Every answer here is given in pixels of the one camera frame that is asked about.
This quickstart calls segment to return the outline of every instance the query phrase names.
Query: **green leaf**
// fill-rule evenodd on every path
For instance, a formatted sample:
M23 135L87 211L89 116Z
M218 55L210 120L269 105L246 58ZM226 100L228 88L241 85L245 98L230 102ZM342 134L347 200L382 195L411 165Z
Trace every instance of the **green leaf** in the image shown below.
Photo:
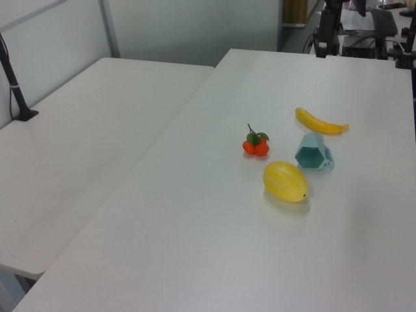
M258 136L257 134L253 134L253 141L254 141L254 146L258 145L258 143L261 143L261 139L260 136Z
M260 137L265 138L266 140L268 140L268 141L269 141L269 139L268 139L268 135L267 135L266 133L259 132L259 133L258 133L258 135L259 135Z
M255 136L254 136L254 134L253 133L249 133L249 134L247 134L247 141L252 145L252 146L255 146L256 144L255 144L255 142L254 142L254 140L255 140L255 138L254 138Z

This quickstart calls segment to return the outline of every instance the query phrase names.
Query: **toy melon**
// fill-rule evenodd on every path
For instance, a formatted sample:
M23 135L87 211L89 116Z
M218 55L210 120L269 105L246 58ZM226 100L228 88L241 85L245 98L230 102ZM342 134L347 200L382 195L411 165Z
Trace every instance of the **toy melon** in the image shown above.
M274 161L263 172L266 189L288 202L300 202L307 196L307 181L302 171L285 161Z

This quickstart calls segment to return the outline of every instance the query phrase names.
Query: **hexagonal cup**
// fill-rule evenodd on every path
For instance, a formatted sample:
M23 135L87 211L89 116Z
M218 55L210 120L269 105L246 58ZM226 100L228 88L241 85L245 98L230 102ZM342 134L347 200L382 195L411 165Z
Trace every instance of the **hexagonal cup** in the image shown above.
M331 150L324 145L324 137L316 132L304 135L294 158L305 169L320 170L333 166Z

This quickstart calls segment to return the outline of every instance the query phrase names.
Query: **toy banana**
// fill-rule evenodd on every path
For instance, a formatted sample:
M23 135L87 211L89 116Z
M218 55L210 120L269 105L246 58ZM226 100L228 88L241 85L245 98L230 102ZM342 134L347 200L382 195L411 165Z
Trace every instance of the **toy banana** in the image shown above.
M296 117L302 122L306 127L321 133L325 133L327 135L336 135L337 133L341 133L345 130L348 130L350 127L349 125L335 125L334 123L323 122L318 118L312 116L308 113L305 109L298 107L295 109Z

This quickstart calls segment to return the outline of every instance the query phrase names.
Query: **cluster of oranges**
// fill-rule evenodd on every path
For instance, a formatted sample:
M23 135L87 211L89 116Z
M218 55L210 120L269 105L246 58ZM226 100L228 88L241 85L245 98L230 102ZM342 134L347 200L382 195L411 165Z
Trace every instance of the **cluster of oranges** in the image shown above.
M244 141L242 144L242 148L247 154L256 154L259 157L266 156L269 150L267 134L263 132L254 132L250 125L248 125L248 128L250 129L250 133L247 135L247 141Z

